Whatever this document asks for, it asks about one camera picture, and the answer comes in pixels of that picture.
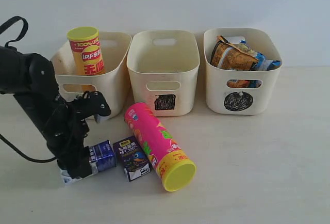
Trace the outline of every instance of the white plastic basket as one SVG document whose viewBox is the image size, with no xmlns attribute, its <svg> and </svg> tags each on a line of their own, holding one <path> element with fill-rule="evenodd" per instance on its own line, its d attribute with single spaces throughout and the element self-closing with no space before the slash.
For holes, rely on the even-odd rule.
<svg viewBox="0 0 330 224">
<path fill-rule="evenodd" d="M 121 32 L 100 32 L 99 38 L 107 73 L 96 76 L 76 75 L 69 42 L 53 56 L 52 62 L 59 91 L 67 101 L 83 92 L 82 85 L 92 85 L 104 95 L 111 109 L 108 118 L 112 118 L 122 110 L 130 88 L 126 56 L 131 36 Z"/>
<path fill-rule="evenodd" d="M 156 116 L 181 116 L 193 108 L 200 57 L 194 34 L 143 31 L 133 37 L 127 67 L 135 102 Z"/>
<path fill-rule="evenodd" d="M 230 71 L 216 68 L 209 62 L 219 35 L 225 38 L 244 37 L 252 49 L 263 53 L 269 60 L 280 60 L 281 66 L 271 71 Z M 206 60 L 206 103 L 210 109 L 222 114 L 255 115 L 267 108 L 283 62 L 266 33 L 251 28 L 208 30 L 204 33 L 204 55 Z M 258 88 L 229 88 L 227 82 L 230 79 L 257 79 L 262 81 L 262 84 Z M 225 101 L 227 105 L 230 99 L 240 101 L 239 98 L 244 102 L 244 107 L 240 109 L 245 109 L 232 111 L 225 107 Z"/>
</svg>

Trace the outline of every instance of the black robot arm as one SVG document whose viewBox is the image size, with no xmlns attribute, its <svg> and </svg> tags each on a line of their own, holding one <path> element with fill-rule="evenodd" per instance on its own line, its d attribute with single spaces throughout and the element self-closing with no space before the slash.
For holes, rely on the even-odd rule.
<svg viewBox="0 0 330 224">
<path fill-rule="evenodd" d="M 25 19 L 16 16 L 0 26 L 0 34 L 18 20 L 27 25 Z M 6 43 L 5 47 L 0 46 L 0 93 L 14 94 L 45 138 L 61 169 L 67 170 L 72 178 L 92 174 L 89 151 L 84 147 L 84 138 L 89 132 L 85 119 L 111 114 L 100 92 L 86 92 L 67 102 L 59 94 L 54 67 L 49 60 L 39 54 L 22 54 Z"/>
</svg>

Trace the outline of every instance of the white wall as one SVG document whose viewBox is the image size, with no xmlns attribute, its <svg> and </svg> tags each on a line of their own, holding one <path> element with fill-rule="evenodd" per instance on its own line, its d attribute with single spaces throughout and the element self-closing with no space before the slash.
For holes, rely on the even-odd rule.
<svg viewBox="0 0 330 224">
<path fill-rule="evenodd" d="M 1 0 L 0 22 L 25 17 L 30 29 L 16 46 L 50 58 L 70 28 L 134 34 L 146 29 L 185 29 L 197 34 L 214 27 L 254 27 L 273 39 L 286 66 L 330 65 L 329 0 Z M 13 38 L 16 25 L 0 36 Z"/>
</svg>

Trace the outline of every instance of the yellow can lid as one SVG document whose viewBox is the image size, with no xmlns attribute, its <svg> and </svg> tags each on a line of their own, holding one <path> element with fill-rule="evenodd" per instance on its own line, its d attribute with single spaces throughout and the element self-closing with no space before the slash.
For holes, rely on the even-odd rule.
<svg viewBox="0 0 330 224">
<path fill-rule="evenodd" d="M 171 166 L 162 178 L 163 186 L 167 191 L 176 191 L 189 184 L 196 173 L 196 165 L 190 159 L 178 162 Z"/>
<path fill-rule="evenodd" d="M 67 38 L 73 42 L 85 42 L 98 36 L 98 29 L 91 26 L 81 26 L 71 29 Z"/>
</svg>

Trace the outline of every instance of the tabletop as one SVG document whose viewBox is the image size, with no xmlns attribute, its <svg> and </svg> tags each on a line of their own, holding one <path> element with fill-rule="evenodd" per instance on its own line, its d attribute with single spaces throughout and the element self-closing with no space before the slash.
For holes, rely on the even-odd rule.
<svg viewBox="0 0 330 224">
<path fill-rule="evenodd" d="M 329 223 L 329 81 L 330 67 L 282 68 L 267 110 L 235 116 L 208 109 L 200 76 L 192 112 L 160 118 L 197 165 L 173 193 L 154 171 L 128 182 L 120 165 L 64 186 L 56 162 L 0 142 L 0 223 Z M 0 96 L 0 114 L 2 135 L 52 157 L 12 96 Z M 89 127 L 86 145 L 131 135 L 123 113 Z"/>
</svg>

